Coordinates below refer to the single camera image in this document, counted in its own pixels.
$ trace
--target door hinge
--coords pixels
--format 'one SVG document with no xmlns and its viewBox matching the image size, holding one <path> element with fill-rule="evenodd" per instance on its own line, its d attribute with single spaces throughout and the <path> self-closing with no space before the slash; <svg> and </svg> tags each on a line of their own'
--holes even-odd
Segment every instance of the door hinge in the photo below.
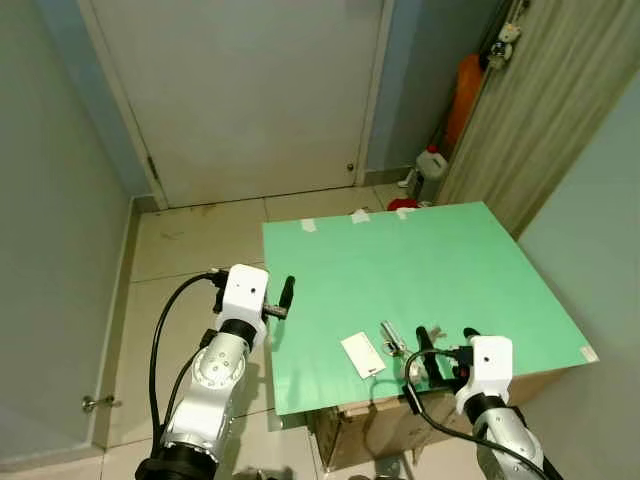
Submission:
<svg viewBox="0 0 640 480">
<path fill-rule="evenodd" d="M 121 401 L 117 401 L 113 395 L 107 395 L 100 400 L 94 400 L 93 397 L 85 395 L 82 397 L 82 411 L 91 413 L 96 407 L 116 408 L 122 405 Z"/>
<path fill-rule="evenodd" d="M 158 170 L 156 169 L 156 164 L 153 163 L 153 157 L 151 155 L 147 156 L 147 163 L 149 164 L 149 169 L 151 170 L 151 174 L 156 182 L 160 183 L 160 177 L 158 176 Z"/>
</svg>

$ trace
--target tile floor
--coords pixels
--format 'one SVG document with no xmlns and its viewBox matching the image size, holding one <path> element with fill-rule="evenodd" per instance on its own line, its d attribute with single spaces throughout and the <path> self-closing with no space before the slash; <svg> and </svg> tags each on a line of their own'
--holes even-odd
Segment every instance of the tile floor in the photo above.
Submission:
<svg viewBox="0 0 640 480">
<path fill-rule="evenodd" d="M 350 214 L 358 208 L 382 211 L 404 196 L 395 185 L 333 189 L 189 207 L 143 215 L 134 258 L 111 418 L 111 448 L 102 458 L 5 475 L 6 479 L 121 480 L 133 478 L 149 451 L 151 422 L 147 400 L 150 343 L 157 317 L 173 290 L 194 273 L 210 267 L 246 263 L 263 267 L 261 223 L 305 217 Z M 176 302 L 159 348 L 158 402 L 165 405 L 182 363 L 212 324 L 215 291 L 196 284 Z M 324 473 L 315 440 L 304 416 L 278 418 L 273 410 L 269 345 L 250 358 L 244 397 L 239 402 L 227 463 L 217 480 L 255 478 L 255 469 L 278 479 L 483 478 L 473 446 L 450 440 L 425 450 L 417 466 L 409 456 Z"/>
</svg>

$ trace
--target small white card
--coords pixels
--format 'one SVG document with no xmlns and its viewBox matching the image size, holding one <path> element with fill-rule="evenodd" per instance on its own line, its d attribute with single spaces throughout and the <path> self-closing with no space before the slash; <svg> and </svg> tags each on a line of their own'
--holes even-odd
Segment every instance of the small white card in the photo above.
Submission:
<svg viewBox="0 0 640 480">
<path fill-rule="evenodd" d="M 370 377 L 384 370 L 384 362 L 364 332 L 345 338 L 340 343 L 361 378 Z"/>
</svg>

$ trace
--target wall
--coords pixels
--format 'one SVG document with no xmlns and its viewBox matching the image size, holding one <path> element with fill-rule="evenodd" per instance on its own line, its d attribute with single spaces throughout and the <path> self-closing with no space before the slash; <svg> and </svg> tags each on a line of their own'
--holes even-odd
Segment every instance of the wall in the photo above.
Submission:
<svg viewBox="0 0 640 480">
<path fill-rule="evenodd" d="M 0 2 L 0 467 L 87 440 L 129 196 L 32 0 Z"/>
<path fill-rule="evenodd" d="M 412 165 L 446 111 L 458 63 L 478 48 L 501 0 L 397 0 L 367 170 Z"/>
<path fill-rule="evenodd" d="M 76 0 L 37 0 L 36 3 L 127 192 L 131 196 L 150 195 L 144 170 L 98 64 Z"/>
<path fill-rule="evenodd" d="M 639 134 L 636 74 L 520 240 L 600 356 L 524 409 L 567 479 L 640 472 Z"/>
</svg>

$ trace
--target green board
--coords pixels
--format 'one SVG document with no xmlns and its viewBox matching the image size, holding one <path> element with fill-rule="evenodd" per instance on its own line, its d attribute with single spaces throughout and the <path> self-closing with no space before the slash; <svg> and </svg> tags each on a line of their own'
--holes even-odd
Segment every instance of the green board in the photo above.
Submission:
<svg viewBox="0 0 640 480">
<path fill-rule="evenodd" d="M 382 351 L 389 320 L 412 350 L 416 327 L 439 326 L 435 346 L 463 345 L 462 331 L 504 335 L 514 373 L 586 363 L 587 341 L 517 244 L 482 203 L 263 225 L 277 299 L 296 277 L 287 320 L 270 320 L 276 411 L 300 411 L 401 393 L 399 362 Z M 364 331 L 387 368 L 362 380 L 340 340 Z"/>
</svg>

